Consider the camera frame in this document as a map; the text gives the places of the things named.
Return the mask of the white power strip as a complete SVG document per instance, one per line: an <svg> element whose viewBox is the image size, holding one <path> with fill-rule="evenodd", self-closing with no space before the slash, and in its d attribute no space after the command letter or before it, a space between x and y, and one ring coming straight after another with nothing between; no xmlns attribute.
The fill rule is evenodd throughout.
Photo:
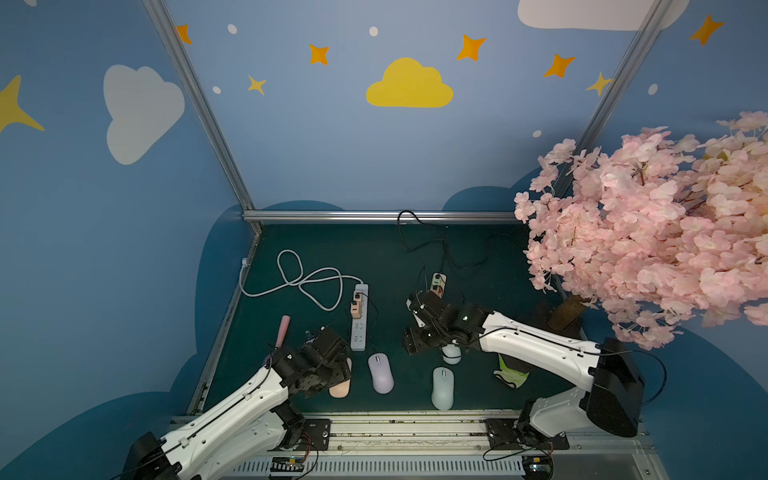
<svg viewBox="0 0 768 480"><path fill-rule="evenodd" d="M358 284L355 287L352 302L350 304L351 335L350 348L354 352L362 352L367 346L367 327L369 312L369 286Z"/></svg>

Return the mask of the pink charger adapter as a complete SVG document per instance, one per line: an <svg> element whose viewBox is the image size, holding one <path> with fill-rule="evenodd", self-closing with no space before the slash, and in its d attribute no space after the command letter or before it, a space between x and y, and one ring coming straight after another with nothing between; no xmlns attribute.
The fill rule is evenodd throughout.
<svg viewBox="0 0 768 480"><path fill-rule="evenodd" d="M350 314L351 314L351 317L355 320L361 319L363 314L362 305L359 302L351 303Z"/></svg>

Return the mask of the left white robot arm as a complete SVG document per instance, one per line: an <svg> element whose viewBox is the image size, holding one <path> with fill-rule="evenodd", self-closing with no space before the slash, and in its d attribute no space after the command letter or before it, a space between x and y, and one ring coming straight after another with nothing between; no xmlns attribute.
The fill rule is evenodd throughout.
<svg viewBox="0 0 768 480"><path fill-rule="evenodd" d="M292 449L304 439L305 417L291 399L351 378L350 347L321 328L299 348L273 350L234 393L158 438L148 432L130 447L118 479L220 479L258 453Z"/></svg>

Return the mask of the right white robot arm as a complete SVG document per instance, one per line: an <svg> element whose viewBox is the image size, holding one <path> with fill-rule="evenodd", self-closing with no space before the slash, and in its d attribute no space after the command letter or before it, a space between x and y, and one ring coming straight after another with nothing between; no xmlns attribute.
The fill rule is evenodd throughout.
<svg viewBox="0 0 768 480"><path fill-rule="evenodd" d="M590 426L618 437L637 435L646 381L621 341L567 338L471 303L456 308L432 291L410 294L406 306L416 321L403 337L411 355L447 346L477 349L571 383L568 391L526 401L515 423L519 443L534 447Z"/></svg>

